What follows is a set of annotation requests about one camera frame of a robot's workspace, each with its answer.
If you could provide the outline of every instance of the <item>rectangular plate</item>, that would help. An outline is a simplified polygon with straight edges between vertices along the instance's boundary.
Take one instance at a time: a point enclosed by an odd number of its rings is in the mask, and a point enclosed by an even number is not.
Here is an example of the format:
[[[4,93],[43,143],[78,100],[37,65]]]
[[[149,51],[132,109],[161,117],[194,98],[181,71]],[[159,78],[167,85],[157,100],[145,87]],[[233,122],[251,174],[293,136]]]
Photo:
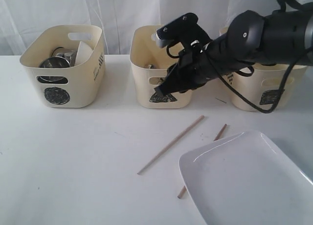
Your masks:
[[[192,150],[179,168],[208,225],[313,225],[313,182],[261,132]]]

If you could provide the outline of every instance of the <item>black circular logo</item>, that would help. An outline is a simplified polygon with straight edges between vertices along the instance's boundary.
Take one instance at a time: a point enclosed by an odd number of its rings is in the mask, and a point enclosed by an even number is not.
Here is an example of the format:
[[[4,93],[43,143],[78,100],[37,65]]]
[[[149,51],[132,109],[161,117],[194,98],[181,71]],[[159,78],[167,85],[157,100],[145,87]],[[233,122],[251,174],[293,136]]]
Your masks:
[[[66,104],[69,101],[69,93],[58,87],[49,87],[45,89],[45,98],[51,104]]]

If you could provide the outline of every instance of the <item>white table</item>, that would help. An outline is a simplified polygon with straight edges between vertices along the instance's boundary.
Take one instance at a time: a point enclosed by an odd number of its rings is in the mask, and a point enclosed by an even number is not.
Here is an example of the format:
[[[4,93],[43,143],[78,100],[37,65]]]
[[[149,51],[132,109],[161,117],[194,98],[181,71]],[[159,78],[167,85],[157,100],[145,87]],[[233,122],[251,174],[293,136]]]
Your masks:
[[[19,56],[0,57],[0,224],[204,224],[189,195],[177,198],[178,159],[210,143],[224,123],[224,136],[262,131],[313,179],[313,69],[272,114],[235,108],[217,81],[183,109],[151,110],[136,101],[129,56],[105,60],[95,102],[58,109],[41,104]],[[205,121],[136,174],[201,114]]]

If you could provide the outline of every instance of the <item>fabric backdrop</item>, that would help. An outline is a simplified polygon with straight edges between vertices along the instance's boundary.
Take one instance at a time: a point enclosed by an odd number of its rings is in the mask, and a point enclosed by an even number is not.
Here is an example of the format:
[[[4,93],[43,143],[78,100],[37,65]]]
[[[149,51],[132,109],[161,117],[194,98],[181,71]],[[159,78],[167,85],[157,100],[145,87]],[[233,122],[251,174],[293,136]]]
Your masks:
[[[144,25],[194,12],[215,38],[246,10],[268,15],[278,8],[276,0],[0,0],[0,55],[21,55],[45,29],[59,24],[97,25],[105,32],[106,54],[128,54],[134,31]]]

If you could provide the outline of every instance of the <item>wooden chopstick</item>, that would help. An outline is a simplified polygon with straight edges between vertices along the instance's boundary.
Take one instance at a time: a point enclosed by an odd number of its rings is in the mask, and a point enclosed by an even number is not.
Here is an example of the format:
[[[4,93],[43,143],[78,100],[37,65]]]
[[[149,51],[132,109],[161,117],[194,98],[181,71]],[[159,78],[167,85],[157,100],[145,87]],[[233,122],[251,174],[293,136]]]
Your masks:
[[[169,150],[179,139],[181,139],[188,131],[194,128],[200,121],[204,119],[204,116],[201,115],[197,120],[195,120],[190,126],[188,126],[183,132],[181,132],[176,138],[174,138],[168,145],[165,146],[151,161],[149,161],[139,172],[140,175],[144,172],[150,165],[153,164],[162,154],[164,154],[167,150]]]
[[[215,139],[213,140],[213,142],[221,138],[221,136],[222,136],[222,134],[223,134],[223,132],[224,132],[226,126],[227,126],[227,124],[225,124],[225,125],[221,128],[220,132],[217,134],[217,136],[215,137]],[[178,194],[177,197],[178,197],[179,199],[181,199],[181,198],[183,197],[183,195],[185,194],[186,191],[187,191],[187,188],[186,188],[186,186],[184,186],[184,187],[181,189],[181,191],[180,191],[180,193]]]

